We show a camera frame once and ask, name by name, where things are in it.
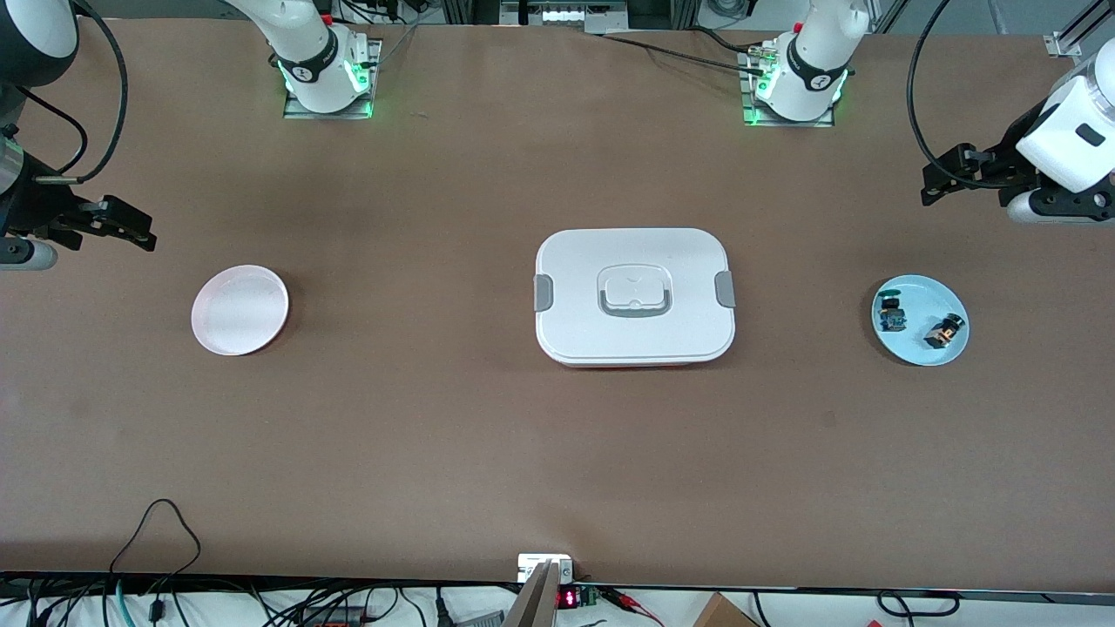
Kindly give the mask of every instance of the wooden block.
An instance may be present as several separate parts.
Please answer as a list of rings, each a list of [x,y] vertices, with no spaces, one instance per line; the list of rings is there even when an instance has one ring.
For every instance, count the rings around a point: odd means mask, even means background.
[[[708,599],[694,627],[758,627],[758,625],[731,605],[720,592]]]

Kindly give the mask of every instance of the table surface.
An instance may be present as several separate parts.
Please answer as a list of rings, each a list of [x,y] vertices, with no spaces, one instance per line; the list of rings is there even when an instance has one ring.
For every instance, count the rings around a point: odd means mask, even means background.
[[[1115,591],[1113,235],[1014,224],[990,192],[921,208],[911,38],[863,42],[835,128],[776,129],[743,124],[730,71],[560,28],[418,28],[371,120],[322,123],[280,118],[250,23],[113,28],[127,126],[84,192],[149,212],[158,250],[87,239],[0,277],[0,567],[104,569],[169,496],[196,572],[508,579],[553,550],[611,581]],[[83,37],[41,90],[93,132],[79,170],[117,89]],[[1065,67],[1032,37],[934,38],[930,144],[993,144]],[[69,156],[64,124],[28,107],[21,126]],[[724,243],[731,349],[547,358],[539,244],[656,225]],[[190,308],[241,263],[283,277],[292,318],[219,357]],[[874,290],[909,272],[972,317],[947,367],[870,329]],[[122,568],[190,548],[162,511]]]

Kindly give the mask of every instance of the round plate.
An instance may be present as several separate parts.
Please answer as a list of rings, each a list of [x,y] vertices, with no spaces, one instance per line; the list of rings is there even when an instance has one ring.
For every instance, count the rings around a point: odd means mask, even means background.
[[[899,307],[905,311],[906,328],[903,331],[884,331],[879,321],[883,290],[901,290]],[[944,348],[933,348],[925,341],[925,335],[949,314],[960,316],[964,326]],[[940,281],[921,274],[903,274],[883,283],[871,301],[871,328],[875,329],[879,341],[899,359],[919,366],[942,366],[956,359],[968,346],[971,320],[957,295]]]
[[[274,339],[287,321],[290,296],[278,274],[259,266],[229,268],[197,292],[190,322],[217,355],[248,355]]]

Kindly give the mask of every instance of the white storage box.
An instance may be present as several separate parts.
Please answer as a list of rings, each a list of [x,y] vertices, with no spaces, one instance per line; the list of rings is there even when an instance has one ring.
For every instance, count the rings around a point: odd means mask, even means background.
[[[716,359],[736,335],[728,255],[699,229],[589,229],[551,235],[535,263],[534,324],[566,366]]]

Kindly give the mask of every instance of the small figurine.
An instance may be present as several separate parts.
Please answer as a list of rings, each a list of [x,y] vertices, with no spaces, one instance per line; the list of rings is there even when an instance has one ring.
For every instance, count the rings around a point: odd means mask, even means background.
[[[925,343],[933,348],[944,348],[960,332],[960,327],[964,321],[956,314],[949,314],[943,320],[925,336]]]
[[[901,290],[883,290],[879,292],[882,308],[879,310],[879,326],[884,331],[904,331],[905,311],[899,308]]]

